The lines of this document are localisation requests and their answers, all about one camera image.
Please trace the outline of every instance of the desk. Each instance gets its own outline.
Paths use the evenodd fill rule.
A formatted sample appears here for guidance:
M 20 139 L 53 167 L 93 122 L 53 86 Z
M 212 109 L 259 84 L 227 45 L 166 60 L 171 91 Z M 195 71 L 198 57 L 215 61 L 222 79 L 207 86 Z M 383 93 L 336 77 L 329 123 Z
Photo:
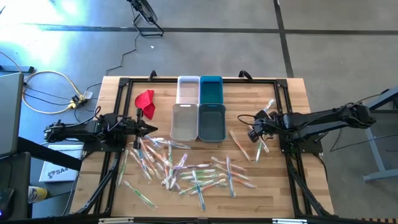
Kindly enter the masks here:
M 101 114 L 112 113 L 120 77 L 104 77 L 98 97 L 98 106 Z M 301 78 L 288 78 L 289 93 L 294 112 L 309 113 L 307 94 L 304 81 Z M 132 88 L 132 97 L 129 115 L 135 118 L 136 107 L 134 99 L 146 90 L 154 90 L 155 115 L 152 120 L 145 121 L 159 128 L 151 136 L 169 139 L 172 105 L 177 94 L 176 83 L 135 83 Z M 224 84 L 224 105 L 226 107 L 227 133 L 230 129 L 247 150 L 252 158 L 248 162 L 231 136 L 221 143 L 208 144 L 199 140 L 188 143 L 191 150 L 173 149 L 174 163 L 186 152 L 186 164 L 202 164 L 211 162 L 210 157 L 225 159 L 226 155 L 236 165 L 245 167 L 256 189 L 248 189 L 237 183 L 234 184 L 236 198 L 229 197 L 229 190 L 213 188 L 203 193 L 206 211 L 200 209 L 197 196 L 179 196 L 176 192 L 169 192 L 160 185 L 160 180 L 154 177 L 150 184 L 143 178 L 138 164 L 127 159 L 124 179 L 139 189 L 146 197 L 157 204 L 156 211 L 150 211 L 126 186 L 116 189 L 112 209 L 112 217 L 229 217 L 229 218 L 269 218 L 293 217 L 292 199 L 290 196 L 289 181 L 285 157 L 280 153 L 279 141 L 275 137 L 268 140 L 270 153 L 262 152 L 259 163 L 254 162 L 257 144 L 247 137 L 248 127 L 240 123 L 236 117 L 239 114 L 256 114 L 263 109 L 268 101 L 274 97 L 274 89 L 267 84 Z M 100 179 L 104 153 L 95 152 L 87 157 L 81 167 L 80 176 L 72 202 L 71 212 L 77 211 L 89 199 Z M 312 154 L 303 154 L 303 164 L 308 188 L 316 196 L 324 208 L 333 213 L 325 171 L 321 162 Z M 188 184 L 180 181 L 181 187 Z M 108 189 L 105 189 L 103 207 L 106 204 Z M 304 210 L 302 194 L 298 191 L 300 207 Z

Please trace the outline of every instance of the concrete floor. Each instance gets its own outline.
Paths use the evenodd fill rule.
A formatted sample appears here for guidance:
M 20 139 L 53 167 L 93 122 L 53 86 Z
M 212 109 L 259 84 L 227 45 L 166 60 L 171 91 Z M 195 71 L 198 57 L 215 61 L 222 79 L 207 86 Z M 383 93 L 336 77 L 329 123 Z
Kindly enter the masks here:
M 19 65 L 67 74 L 80 91 L 101 82 L 105 71 L 119 65 L 121 55 L 134 48 L 135 32 L 55 32 L 20 24 L 131 27 L 132 14 L 125 0 L 18 2 L 9 1 L 0 15 L 0 50 Z M 272 0 L 149 2 L 157 13 L 159 24 L 164 27 L 278 28 Z M 280 6 L 286 29 L 398 29 L 395 10 L 398 2 L 395 0 L 280 0 Z M 294 77 L 304 78 L 311 109 L 341 106 L 397 85 L 396 37 L 287 35 Z M 236 76 L 245 69 L 254 77 L 287 76 L 279 34 L 170 32 L 163 38 L 138 38 L 137 49 L 124 57 L 123 68 L 113 70 L 109 75 L 148 75 L 151 70 L 156 70 L 161 76 Z M 9 62 L 0 58 L 0 63 Z M 75 94 L 65 80 L 55 75 L 35 77 L 30 84 L 35 89 L 46 89 L 46 92 L 60 96 Z M 56 98 L 50 100 L 61 102 Z M 29 102 L 47 111 L 62 108 L 33 99 Z M 85 110 L 77 113 L 81 119 L 90 115 Z M 43 134 L 38 130 L 57 119 L 76 122 L 73 111 L 42 115 L 22 105 L 20 136 L 42 143 Z M 332 132 L 322 141 L 336 214 L 351 218 L 395 217 L 398 177 L 365 184 L 362 174 L 377 171 L 369 146 L 363 144 L 329 154 L 327 151 L 336 134 L 336 131 Z M 363 131 L 344 129 L 337 147 L 363 139 Z M 397 154 L 389 153 L 388 156 L 396 157 Z M 397 168 L 398 164 L 388 166 Z M 38 181 L 41 167 L 41 161 L 32 161 L 33 184 Z M 55 192 L 70 188 L 70 184 L 45 186 Z M 34 204 L 34 217 L 60 215 L 67 196 Z

